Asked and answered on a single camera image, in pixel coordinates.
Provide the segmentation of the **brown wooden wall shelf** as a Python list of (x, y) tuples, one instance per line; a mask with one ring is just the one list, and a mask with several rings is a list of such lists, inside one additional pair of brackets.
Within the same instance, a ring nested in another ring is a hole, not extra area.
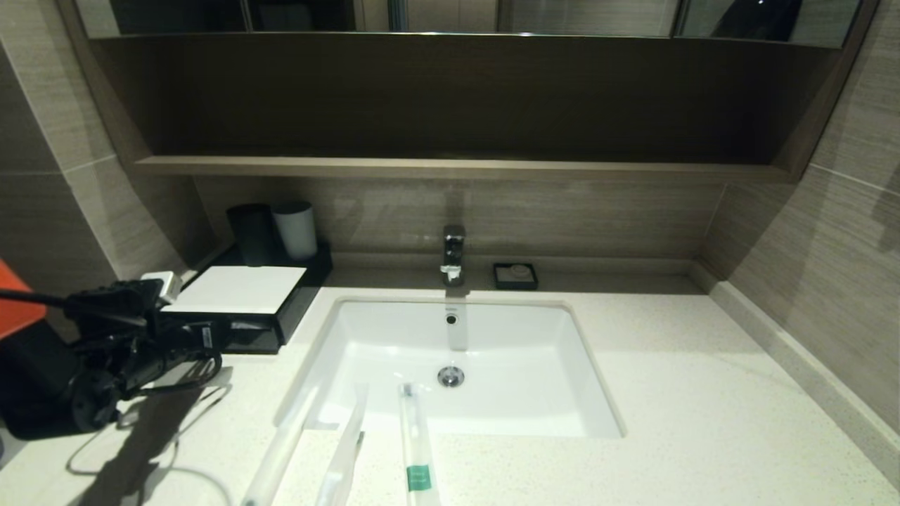
[(861, 38), (72, 42), (117, 154), (141, 175), (783, 183), (812, 157)]

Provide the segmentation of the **black soap dish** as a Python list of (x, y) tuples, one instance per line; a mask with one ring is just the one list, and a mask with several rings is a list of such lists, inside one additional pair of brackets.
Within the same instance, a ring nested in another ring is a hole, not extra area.
[[(534, 278), (531, 280), (517, 280), (508, 275), (508, 267), (513, 264), (526, 264), (531, 266)], [(493, 283), (498, 290), (505, 291), (536, 291), (539, 286), (536, 269), (527, 263), (495, 263), (493, 264)]]

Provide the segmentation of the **white ceramic sink basin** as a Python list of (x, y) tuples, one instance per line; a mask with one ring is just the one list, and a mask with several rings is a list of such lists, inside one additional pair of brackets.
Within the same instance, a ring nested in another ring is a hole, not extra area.
[[(460, 387), (437, 372), (462, 368)], [(332, 305), (277, 415), (320, 387), (305, 425), (341, 430), (369, 384), (363, 430), (401, 428), (399, 385), (421, 388), (430, 434), (621, 439), (626, 428), (574, 315), (554, 304), (366, 300)]]

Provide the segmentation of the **black box with white lid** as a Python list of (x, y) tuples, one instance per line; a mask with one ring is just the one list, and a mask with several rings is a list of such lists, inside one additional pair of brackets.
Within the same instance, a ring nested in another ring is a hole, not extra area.
[(223, 315), (273, 315), (284, 336), (280, 351), (333, 269), (329, 244), (319, 243), (317, 254), (305, 261), (280, 255), (272, 266), (246, 266), (241, 262), (237, 247), (226, 250), (193, 278), (161, 314), (182, 321), (212, 321)]

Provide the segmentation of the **long white packet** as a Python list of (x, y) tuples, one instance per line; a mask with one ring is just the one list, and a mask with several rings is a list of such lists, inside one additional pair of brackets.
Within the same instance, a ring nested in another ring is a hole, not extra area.
[(239, 506), (272, 506), (319, 390), (312, 387), (296, 395)]

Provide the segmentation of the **black cup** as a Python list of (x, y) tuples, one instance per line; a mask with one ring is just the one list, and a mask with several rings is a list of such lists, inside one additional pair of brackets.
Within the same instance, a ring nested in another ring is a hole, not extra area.
[(247, 266), (267, 266), (274, 261), (277, 242), (268, 204), (231, 206), (226, 211), (239, 253)]

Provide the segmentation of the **white cup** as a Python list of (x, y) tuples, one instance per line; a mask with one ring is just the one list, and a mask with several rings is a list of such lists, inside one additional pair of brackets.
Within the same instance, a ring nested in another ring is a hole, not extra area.
[(285, 253), (290, 259), (305, 261), (317, 254), (317, 234), (310, 202), (280, 202), (272, 205), (272, 215)]

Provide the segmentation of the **wall mirror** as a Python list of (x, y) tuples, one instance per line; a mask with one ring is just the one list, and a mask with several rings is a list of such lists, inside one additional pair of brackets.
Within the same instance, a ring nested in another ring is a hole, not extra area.
[(863, 0), (74, 0), (86, 34), (372, 32), (751, 39), (838, 48)]

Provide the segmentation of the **wrapped toothbrush with green label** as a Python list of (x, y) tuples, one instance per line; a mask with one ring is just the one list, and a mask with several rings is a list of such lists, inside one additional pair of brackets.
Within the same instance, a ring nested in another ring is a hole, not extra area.
[(442, 506), (421, 388), (399, 385), (404, 483), (408, 506)]

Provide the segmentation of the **chrome faucet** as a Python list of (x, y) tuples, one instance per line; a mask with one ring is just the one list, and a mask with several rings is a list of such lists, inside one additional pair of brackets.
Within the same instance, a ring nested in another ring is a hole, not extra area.
[(443, 228), (443, 249), (440, 271), (443, 284), (461, 286), (463, 275), (463, 250), (466, 231), (462, 225), (448, 224)]

